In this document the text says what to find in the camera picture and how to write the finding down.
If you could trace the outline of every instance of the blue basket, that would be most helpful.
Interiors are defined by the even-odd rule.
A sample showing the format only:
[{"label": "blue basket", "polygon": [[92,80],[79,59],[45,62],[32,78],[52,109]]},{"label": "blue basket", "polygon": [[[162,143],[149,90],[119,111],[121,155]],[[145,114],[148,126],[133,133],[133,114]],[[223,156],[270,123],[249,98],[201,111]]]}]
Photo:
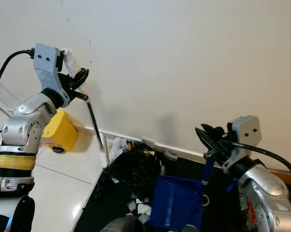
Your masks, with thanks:
[{"label": "blue basket", "polygon": [[200,181],[159,176],[152,201],[150,225],[179,231],[201,226],[203,185]]}]

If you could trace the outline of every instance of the metal rod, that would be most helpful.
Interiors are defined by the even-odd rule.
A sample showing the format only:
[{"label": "metal rod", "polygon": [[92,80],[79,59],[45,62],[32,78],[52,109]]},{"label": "metal rod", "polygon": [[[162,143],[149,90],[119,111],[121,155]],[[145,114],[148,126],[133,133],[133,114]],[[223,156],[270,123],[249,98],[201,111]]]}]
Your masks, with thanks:
[{"label": "metal rod", "polygon": [[91,117],[91,123],[92,123],[92,126],[95,130],[95,133],[96,133],[97,142],[98,142],[100,150],[102,151],[103,150],[102,139],[99,135],[99,131],[98,131],[97,123],[96,123],[95,116],[93,113],[92,105],[91,105],[91,102],[89,102],[89,101],[86,101],[86,103],[87,103],[87,108],[88,108],[88,111],[89,111],[89,114]]}]

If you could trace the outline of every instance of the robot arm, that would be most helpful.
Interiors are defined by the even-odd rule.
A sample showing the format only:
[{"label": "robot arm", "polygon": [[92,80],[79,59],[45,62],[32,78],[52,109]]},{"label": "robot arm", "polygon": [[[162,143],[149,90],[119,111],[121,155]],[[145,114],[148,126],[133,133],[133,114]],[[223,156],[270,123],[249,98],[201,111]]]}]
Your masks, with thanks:
[{"label": "robot arm", "polygon": [[86,95],[75,91],[84,83],[88,70],[82,69],[72,79],[59,73],[64,54],[54,47],[36,44],[31,58],[42,83],[35,93],[14,111],[4,125],[0,141],[0,232],[29,232],[35,203],[28,193],[34,187],[35,166],[40,139],[45,126],[75,98]]},{"label": "robot arm", "polygon": [[205,159],[213,158],[224,173],[238,179],[239,188],[245,194],[253,218],[248,224],[258,232],[291,232],[291,203],[286,185],[263,165],[256,164],[249,156],[251,151],[221,145],[227,140],[256,146],[261,140],[259,120],[255,116],[240,117],[223,128],[202,124],[205,131],[196,128],[197,135],[209,152]]}]

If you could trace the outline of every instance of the white wall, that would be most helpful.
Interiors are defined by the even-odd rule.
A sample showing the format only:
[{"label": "white wall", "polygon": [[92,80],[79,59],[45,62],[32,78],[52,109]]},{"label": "white wall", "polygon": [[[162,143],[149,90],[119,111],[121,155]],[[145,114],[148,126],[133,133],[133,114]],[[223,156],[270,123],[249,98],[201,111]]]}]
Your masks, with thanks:
[{"label": "white wall", "polygon": [[[90,68],[101,129],[203,152],[195,126],[257,115],[261,147],[291,161],[291,0],[0,0],[0,66],[36,42]],[[3,83],[40,90],[25,57]],[[82,102],[68,111],[90,126]]]}]

